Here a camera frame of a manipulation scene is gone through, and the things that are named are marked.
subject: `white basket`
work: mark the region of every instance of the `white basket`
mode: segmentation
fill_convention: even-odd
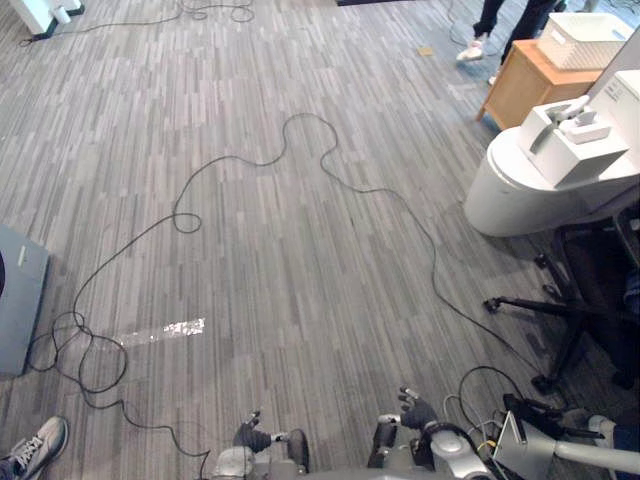
[[[632,33],[610,13],[551,13],[538,48],[562,70],[600,70]]]

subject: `wooden cabinet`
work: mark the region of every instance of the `wooden cabinet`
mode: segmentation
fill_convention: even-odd
[[[476,120],[487,112],[501,129],[516,127],[536,105],[585,94],[602,70],[559,70],[538,50],[537,40],[517,40]]]

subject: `wire bundle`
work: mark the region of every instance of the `wire bundle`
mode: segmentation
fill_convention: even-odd
[[[269,167],[272,165],[275,165],[276,163],[278,163],[280,160],[282,160],[282,158],[285,156],[287,150],[289,149],[289,139],[287,137],[287,130],[288,130],[288,126],[296,120],[299,119],[314,119],[317,122],[320,122],[322,125],[326,126],[329,131],[331,132],[331,135],[333,137],[333,143],[332,145],[327,148],[324,153],[322,153],[322,155],[320,156],[320,160],[319,160],[319,164],[321,169],[323,170],[323,172],[328,175],[330,178],[332,178],[334,181],[336,181],[338,184],[340,184],[342,187],[346,188],[347,190],[354,192],[356,194],[363,194],[363,195],[369,195],[369,194],[374,194],[374,193],[382,193],[387,195],[388,197],[390,197],[392,200],[399,202],[403,208],[405,208],[407,210],[407,212],[410,214],[411,218],[414,220],[414,222],[416,223],[417,227],[419,228],[419,230],[427,237],[427,239],[429,240],[429,245],[431,247],[431,255],[433,256],[433,263],[432,263],[432,267],[431,267],[431,285],[433,287],[434,293],[436,294],[436,296],[445,304],[447,305],[450,309],[452,309],[454,312],[456,312],[458,315],[460,315],[463,319],[471,322],[473,325],[475,325],[476,327],[480,328],[481,330],[483,330],[484,332],[490,334],[492,337],[494,337],[496,340],[498,340],[502,345],[504,345],[513,355],[515,355],[517,358],[519,358],[522,362],[524,362],[526,365],[528,365],[530,368],[532,368],[535,371],[538,371],[538,368],[532,363],[530,362],[528,359],[526,359],[521,353],[519,353],[515,347],[513,347],[507,340],[505,340],[503,337],[501,337],[500,335],[498,335],[497,333],[493,332],[492,330],[490,330],[489,328],[485,327],[484,325],[482,325],[481,323],[477,322],[476,320],[474,320],[473,318],[471,318],[469,315],[465,314],[464,312],[462,312],[458,307],[456,307],[450,300],[448,300],[439,290],[438,284],[436,282],[436,270],[437,270],[437,249],[435,246],[435,242],[433,240],[433,237],[431,236],[431,234],[429,233],[429,231],[426,229],[426,227],[421,223],[421,221],[419,220],[419,218],[417,217],[417,215],[415,214],[415,212],[411,209],[411,207],[409,206],[409,203],[407,202],[407,200],[398,192],[396,192],[395,190],[392,190],[390,188],[386,188],[386,187],[367,187],[367,188],[358,188],[355,186],[352,186],[350,184],[348,184],[347,182],[345,182],[342,178],[340,178],[337,174],[335,174],[334,172],[332,172],[326,165],[326,161],[327,158],[334,152],[337,150],[338,146],[339,146],[339,137],[338,137],[338,132],[336,131],[336,128],[333,124],[331,124],[330,122],[328,122],[327,120],[323,119],[322,117],[314,114],[314,113],[298,113],[295,115],[290,116],[289,118],[287,118],[287,120],[283,123],[282,128],[281,128],[281,136],[282,136],[282,150],[280,151],[280,153],[273,158],[270,161],[267,161],[265,163],[258,163],[258,162],[254,162],[251,160],[247,160],[243,157],[239,157],[239,156],[235,156],[235,155],[225,155],[225,156],[221,156],[221,157],[217,157],[214,158],[213,160],[205,163],[203,166],[201,166],[199,169],[197,169],[195,172],[193,172],[189,178],[187,179],[187,181],[185,182],[182,190],[180,191],[180,194],[177,196],[173,209],[171,211],[170,214],[161,217],[160,219],[158,219],[156,222],[154,222],[151,226],[147,227],[145,230],[143,230],[141,233],[137,234],[135,237],[133,237],[129,242],[127,242],[123,247],[121,247],[120,249],[118,249],[114,254],[112,254],[107,260],[105,260],[104,262],[102,262],[98,268],[91,274],[89,275],[89,277],[81,284],[80,288],[78,289],[77,293],[75,294],[74,298],[73,298],[73,302],[72,302],[72,306],[71,309],[69,311],[63,312],[60,315],[58,315],[57,317],[54,318],[51,327],[49,328],[49,330],[42,334],[39,335],[37,337],[35,337],[30,345],[30,351],[29,351],[29,355],[27,357],[27,362],[28,365],[38,371],[38,372],[46,372],[46,371],[50,371],[50,370],[56,370],[60,375],[62,375],[63,377],[71,380],[72,382],[74,382],[76,385],[78,385],[81,393],[82,393],[82,398],[84,399],[85,403],[94,409],[97,410],[106,410],[109,408],[113,408],[113,407],[118,407],[120,408],[120,410],[122,411],[122,415],[124,416],[125,420],[138,428],[144,429],[144,430],[163,430],[163,431],[167,431],[169,432],[169,434],[171,435],[171,439],[176,447],[176,449],[183,455],[190,457],[190,458],[201,458],[201,463],[200,463],[200,469],[199,469],[199,476],[197,477],[197,480],[205,480],[204,475],[204,468],[205,468],[205,463],[211,453],[211,450],[204,450],[201,452],[189,452],[186,449],[184,449],[181,445],[181,443],[178,441],[178,438],[176,436],[176,432],[174,430],[173,427],[169,426],[169,425],[147,425],[144,424],[140,421],[134,420],[131,415],[129,414],[125,402],[123,399],[117,399],[113,402],[107,403],[107,404],[98,404],[96,403],[96,401],[93,399],[94,395],[98,395],[98,394],[102,394],[105,393],[107,391],[110,391],[112,389],[114,389],[116,386],[119,385],[119,383],[121,382],[121,380],[124,378],[126,372],[127,372],[127,367],[128,367],[128,356],[127,356],[127,351],[124,348],[123,345],[121,345],[120,343],[118,343],[117,340],[104,336],[104,335],[99,335],[94,333],[91,328],[87,325],[86,322],[86,317],[85,315],[79,310],[78,308],[78,302],[82,296],[82,294],[86,291],[86,289],[88,288],[88,286],[101,274],[101,272],[103,272],[109,265],[111,265],[113,262],[115,262],[121,255],[123,255],[125,252],[127,252],[130,248],[133,247],[133,245],[135,245],[140,239],[144,238],[146,235],[150,234],[151,232],[155,231],[158,227],[160,227],[161,225],[164,225],[167,222],[171,222],[173,228],[181,233],[181,234],[185,234],[185,235],[191,235],[194,234],[196,232],[198,232],[201,227],[202,227],[202,218],[195,212],[192,211],[181,211],[180,210],[180,204],[182,202],[182,199],[184,197],[184,195],[186,194],[186,192],[189,189],[189,186],[191,185],[191,183],[193,182],[193,180],[198,177],[202,172],[204,172],[205,170],[209,169],[210,167],[212,167],[213,165],[216,165],[217,163],[223,162],[223,161],[234,161],[234,162],[240,162],[241,164],[244,164],[246,166],[252,167],[252,168],[265,168],[265,167]],[[190,219],[193,223],[192,226],[187,228],[184,226],[180,226],[178,225],[178,220],[179,219]],[[60,322],[62,321],[62,319],[64,318],[71,318],[73,320],[73,323],[71,325],[60,325]],[[71,330],[72,334],[64,341],[60,341],[60,334],[59,332],[63,331],[63,330]],[[64,354],[64,352],[67,350],[67,348],[69,348],[70,345],[72,345],[74,342],[80,340],[80,339],[84,339],[85,341],[88,341],[88,343],[86,344],[85,347],[83,347],[82,350],[82,355],[80,358],[80,361],[77,364],[77,368],[76,371],[74,373],[69,373],[67,371],[64,371],[61,367],[61,361],[62,361],[62,355]],[[96,345],[98,343],[106,343],[112,347],[115,347],[116,351],[118,352],[118,365],[119,368],[117,370],[117,373],[115,375],[115,378],[112,381],[107,382],[105,385],[103,386],[99,386],[99,387],[92,387],[87,383],[86,380],[86,374],[85,374],[85,370],[86,370],[86,365],[87,365],[87,360],[88,360],[88,355],[90,354],[91,350],[93,348],[96,347]],[[47,362],[44,365],[36,365],[33,360],[32,360],[32,356],[34,355],[34,352],[36,350],[38,350],[39,348],[43,348],[41,345],[49,343],[52,348],[53,348],[53,358]],[[477,369],[493,369],[493,367],[477,367],[474,370]],[[458,392],[458,397],[461,395],[462,393],[462,384],[464,383],[466,376],[463,378],[463,381],[460,384],[460,389]],[[461,401],[460,403],[461,407],[463,408],[463,413],[464,413],[464,407],[463,407],[463,402]],[[465,418],[467,418],[469,421],[470,417],[464,413]]]

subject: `sneaker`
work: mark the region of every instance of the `sneaker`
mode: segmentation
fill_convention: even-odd
[[[500,69],[496,70],[496,73],[489,77],[487,83],[493,87],[493,84],[496,83],[496,78],[498,78],[498,75],[500,75]]]
[[[69,424],[51,417],[31,440],[21,440],[9,454],[20,480],[37,480],[47,465],[62,453],[69,437]]]
[[[480,60],[484,54],[482,53],[482,41],[484,35],[480,38],[476,38],[469,43],[466,50],[463,50],[456,57],[458,62],[471,62],[473,60]]]
[[[598,432],[604,438],[595,438],[593,441],[598,447],[613,448],[613,429],[616,424],[602,415],[594,415],[589,418],[589,430],[592,432]],[[616,480],[616,472],[609,470],[609,477],[611,480]]]

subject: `chair leg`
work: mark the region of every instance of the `chair leg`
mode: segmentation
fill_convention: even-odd
[[[573,316],[576,312],[575,307],[569,307],[567,305],[557,305],[555,303],[536,302],[533,300],[525,300],[524,298],[511,297],[493,297],[485,300],[482,305],[484,305],[484,308],[486,308],[489,313],[495,313],[503,303],[560,317]]]
[[[571,355],[578,346],[578,340],[583,331],[583,322],[576,317],[567,318],[567,330],[562,336],[562,343],[556,358],[551,365],[548,376],[539,375],[531,380],[534,387],[543,395],[548,395],[553,391],[556,382],[559,380],[567,363],[571,359]]]
[[[535,259],[534,262],[540,269],[547,269],[551,274],[551,278],[553,278],[553,283],[556,284],[558,290],[560,290],[560,295],[564,301],[574,300],[576,298],[576,292],[569,280],[564,276],[564,274],[560,271],[558,266],[549,258],[546,254],[541,253]]]

